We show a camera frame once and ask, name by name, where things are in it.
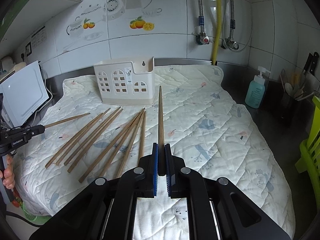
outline silver screw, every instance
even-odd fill
[[[180,170],[183,174],[189,174],[191,172],[191,170],[188,167],[183,167]]]
[[[226,178],[220,178],[219,180],[218,180],[218,182],[221,184],[221,185],[227,185],[228,184],[228,179],[226,179]]]
[[[141,167],[136,167],[136,168],[133,170],[133,172],[134,172],[135,174],[142,174],[142,173],[144,172],[144,170],[143,170],[143,168],[141,168]]]
[[[95,182],[97,185],[101,186],[106,182],[106,180],[104,178],[97,178]]]

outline basket label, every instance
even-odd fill
[[[125,73],[125,81],[126,81],[127,85],[131,85],[132,84],[131,68],[125,67],[124,73]]]

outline white microwave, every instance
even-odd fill
[[[49,98],[35,61],[9,75],[0,83],[3,93],[2,117],[11,127],[21,126]]]

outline yellow corrugated pipe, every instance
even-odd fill
[[[219,39],[220,39],[221,30],[222,30],[222,13],[221,13],[221,11],[222,11],[221,0],[217,0],[217,32],[216,32],[216,38],[215,38],[213,50],[212,50],[211,65],[215,65],[216,61],[217,61]]]

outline pump dispenser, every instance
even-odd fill
[[[266,90],[264,87],[265,79],[262,77],[262,73],[271,73],[269,70],[261,66],[258,67],[258,70],[260,71],[260,75],[254,76],[254,79],[250,82],[247,96],[245,97],[245,103],[252,108],[259,108],[264,91]]]

